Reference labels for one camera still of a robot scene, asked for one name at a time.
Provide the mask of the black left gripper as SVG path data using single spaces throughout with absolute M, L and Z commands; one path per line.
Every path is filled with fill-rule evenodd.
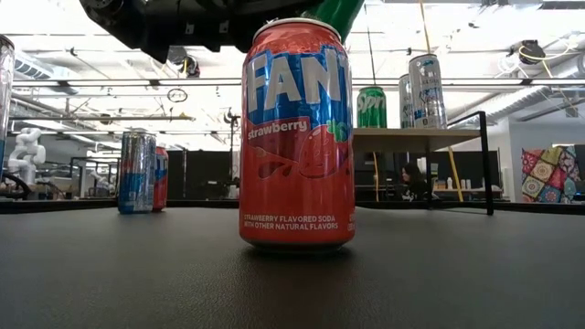
M 320 0 L 150 0 L 150 56 L 166 61 L 174 46 L 219 52 L 222 46 L 237 45 L 248 52 L 254 34 L 268 22 L 297 17 L 319 4 Z

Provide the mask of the white Celsius can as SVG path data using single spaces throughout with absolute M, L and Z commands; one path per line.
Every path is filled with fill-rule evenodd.
M 446 129 L 447 116 L 438 57 L 425 54 L 412 58 L 409 61 L 409 80 L 414 127 Z
M 399 77 L 399 117 L 401 129 L 414 127 L 409 74 Z

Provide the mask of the red Fanta strawberry can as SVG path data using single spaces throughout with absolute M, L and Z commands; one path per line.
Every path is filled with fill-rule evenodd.
M 242 65 L 239 234 L 256 248 L 339 249 L 356 233 L 352 77 L 339 33 L 260 28 Z
M 166 207 L 168 190 L 168 153 L 164 147 L 155 149 L 154 169 L 154 212 L 161 212 Z

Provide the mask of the black partition panel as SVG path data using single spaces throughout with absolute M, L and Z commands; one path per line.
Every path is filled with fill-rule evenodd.
M 229 152 L 169 151 L 169 200 L 219 200 L 228 196 Z

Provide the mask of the person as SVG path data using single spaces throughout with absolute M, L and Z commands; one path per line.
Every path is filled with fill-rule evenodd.
M 427 183 L 423 175 L 414 163 L 407 163 L 402 167 L 402 179 L 404 182 L 404 189 L 402 192 L 402 199 L 404 201 L 423 201 L 427 195 Z

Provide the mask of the black curved tube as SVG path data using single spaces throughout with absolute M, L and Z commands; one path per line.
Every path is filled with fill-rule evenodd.
M 32 190 L 29 187 L 29 185 L 19 177 L 9 173 L 2 173 L 0 184 L 4 183 L 6 180 L 12 181 L 13 183 L 16 184 L 16 191 L 10 192 L 2 190 L 0 188 L 0 197 L 26 200 L 28 196 L 32 193 Z

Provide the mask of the colourful patchwork quilt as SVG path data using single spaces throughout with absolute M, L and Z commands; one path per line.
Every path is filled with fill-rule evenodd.
M 570 204 L 581 182 L 574 145 L 522 150 L 522 201 Z

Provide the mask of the wooden shelf black metal frame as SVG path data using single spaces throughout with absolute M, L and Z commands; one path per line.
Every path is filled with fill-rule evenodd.
M 495 208 L 486 124 L 486 113 L 476 111 L 449 123 L 447 129 L 355 128 L 353 149 L 355 152 L 363 153 L 424 153 L 427 179 L 426 207 L 432 209 L 438 207 L 438 203 L 433 201 L 431 196 L 431 153 L 479 138 L 484 179 L 484 205 L 486 215 L 492 216 Z

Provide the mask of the wood and black table frame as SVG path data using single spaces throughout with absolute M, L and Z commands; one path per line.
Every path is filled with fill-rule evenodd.
M 117 207 L 117 202 L 112 199 L 92 200 L 60 200 L 60 201 L 0 201 L 0 215 L 24 214 L 38 212 L 84 210 L 94 208 Z M 203 208 L 238 208 L 238 200 L 171 200 L 167 207 L 203 207 Z M 450 208 L 478 208 L 487 209 L 484 201 L 439 201 L 434 200 L 430 205 L 426 202 L 415 201 L 357 201 L 356 207 L 371 209 L 450 209 Z M 541 204 L 541 203 L 510 203 L 494 202 L 492 210 L 579 215 L 585 216 L 585 205 L 583 204 Z

